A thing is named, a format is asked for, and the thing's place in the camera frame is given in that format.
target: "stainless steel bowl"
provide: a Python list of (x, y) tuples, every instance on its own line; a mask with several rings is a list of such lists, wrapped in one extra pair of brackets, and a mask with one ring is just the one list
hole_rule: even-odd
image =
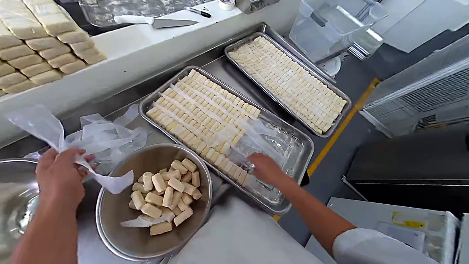
[(96, 225), (106, 247), (114, 254), (133, 261), (149, 261), (170, 256), (181, 249), (204, 224), (212, 199), (212, 181), (202, 159), (190, 149), (176, 144), (156, 144), (144, 147), (122, 160), (110, 176), (121, 176), (134, 170), (135, 181), (144, 172), (157, 173), (169, 168), (175, 159), (190, 159), (200, 172), (202, 198), (194, 200), (194, 215), (171, 232), (150, 236), (149, 228), (125, 228), (120, 222), (134, 219), (140, 213), (129, 208), (132, 187), (120, 194), (101, 189), (96, 205)]
[(0, 160), (0, 263), (7, 262), (39, 202), (36, 160)]

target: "metal countertop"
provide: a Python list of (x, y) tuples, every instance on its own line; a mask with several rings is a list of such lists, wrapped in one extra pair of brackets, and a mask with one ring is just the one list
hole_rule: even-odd
[[(259, 31), (259, 27), (261, 26), (263, 25), (260, 24), (247, 30), (243, 30), (232, 38), (209, 47), (204, 51), (197, 52), (192, 56), (188, 56), (188, 58), (169, 65), (165, 69), (155, 69), (152, 74), (143, 78), (142, 81), (126, 85), (128, 88), (121, 93), (109, 95), (105, 99), (96, 99), (94, 102), (89, 102), (87, 105), (83, 105), (80, 108), (69, 111), (64, 115), (59, 115), (58, 118), (62, 121), (66, 134), (70, 134), (80, 129), (79, 117), (81, 116), (99, 113), (102, 116), (105, 116), (108, 120), (114, 120), (116, 117), (121, 116), (131, 104), (138, 103), (143, 97), (156, 90), (182, 68), (188, 65), (195, 65), (202, 67), (204, 70), (213, 74), (233, 89), (276, 114), (287, 123), (292, 124), (314, 140), (317, 137), (298, 123), (282, 107), (275, 103), (256, 84), (239, 71), (224, 55), (224, 48), (227, 45), (234, 43), (253, 32)], [(152, 130), (152, 133), (147, 139), (147, 145), (156, 143), (173, 143), (165, 134), (151, 126), (140, 116), (138, 116), (127, 127), (133, 129), (140, 126), (149, 127)], [(32, 136), (27, 136), (1, 148), (0, 158), (21, 157), (27, 153), (42, 149), (43, 147), (45, 147), (44, 142)], [(212, 204), (214, 204), (217, 199), (229, 189), (230, 185), (224, 183), (224, 181), (215, 174), (211, 174), (214, 191)], [(86, 264), (135, 263), (115, 256), (105, 247), (98, 235), (95, 222), (96, 200), (101, 186), (96, 181), (90, 180), (84, 184), (84, 187), (86, 193), (85, 198), (80, 204), (77, 213), (79, 229), (78, 262)]]

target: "black marker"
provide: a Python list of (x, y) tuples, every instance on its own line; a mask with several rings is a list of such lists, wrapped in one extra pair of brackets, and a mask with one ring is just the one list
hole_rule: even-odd
[(211, 18), (211, 17), (212, 17), (212, 15), (210, 15), (210, 14), (207, 13), (207, 12), (199, 11), (199, 10), (197, 10), (197, 9), (193, 9), (193, 8), (190, 8), (190, 7), (186, 7), (186, 10), (187, 10), (187, 11), (190, 11), (190, 12), (194, 12), (194, 13), (199, 14), (199, 15), (201, 15), (201, 16), (208, 17), (208, 18)]

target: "white knife handle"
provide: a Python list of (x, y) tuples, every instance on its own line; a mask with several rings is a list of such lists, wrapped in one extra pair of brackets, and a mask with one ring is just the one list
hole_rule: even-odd
[(114, 21), (116, 21), (117, 24), (131, 23), (131, 24), (153, 25), (154, 18), (151, 16), (123, 15), (123, 16), (115, 16)]

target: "person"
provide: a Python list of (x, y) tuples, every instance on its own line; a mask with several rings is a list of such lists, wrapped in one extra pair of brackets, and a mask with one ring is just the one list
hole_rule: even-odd
[[(40, 202), (11, 257), (12, 264), (77, 262), (76, 209), (84, 197), (86, 171), (74, 164), (84, 150), (48, 150), (36, 168)], [(254, 153), (254, 175), (276, 186), (306, 222), (311, 234), (338, 264), (436, 264), (422, 252), (378, 231), (357, 228), (287, 176), (275, 161)], [(230, 197), (211, 210), (207, 223), (170, 263), (310, 263), (321, 261), (271, 216)]]

